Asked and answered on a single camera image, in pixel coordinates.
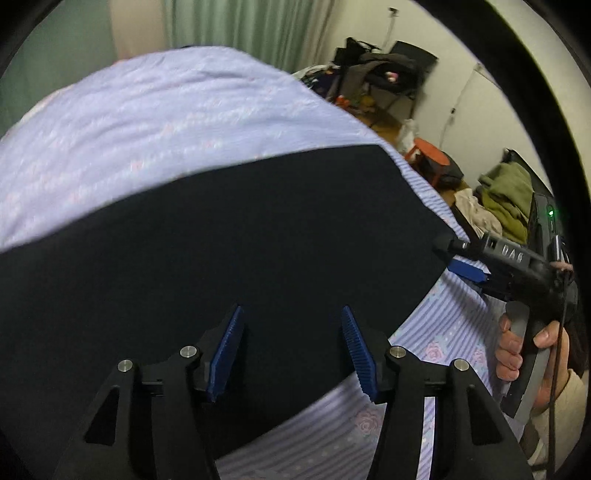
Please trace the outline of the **person's right hand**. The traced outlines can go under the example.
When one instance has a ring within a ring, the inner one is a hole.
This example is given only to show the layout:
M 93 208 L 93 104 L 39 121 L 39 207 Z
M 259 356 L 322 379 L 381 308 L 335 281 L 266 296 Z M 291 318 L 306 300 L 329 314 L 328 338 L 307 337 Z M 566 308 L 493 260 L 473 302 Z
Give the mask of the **person's right hand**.
M 500 337 L 495 351 L 496 376 L 505 382 L 514 382 L 520 377 L 524 362 L 524 337 L 514 331 L 513 323 L 514 315 L 508 312 L 499 319 Z M 550 351 L 533 404 L 534 412 L 541 413 L 549 407 L 552 399 L 558 399 L 569 382 L 570 337 L 559 321 L 551 321 L 537 333 L 533 342 L 538 349 Z

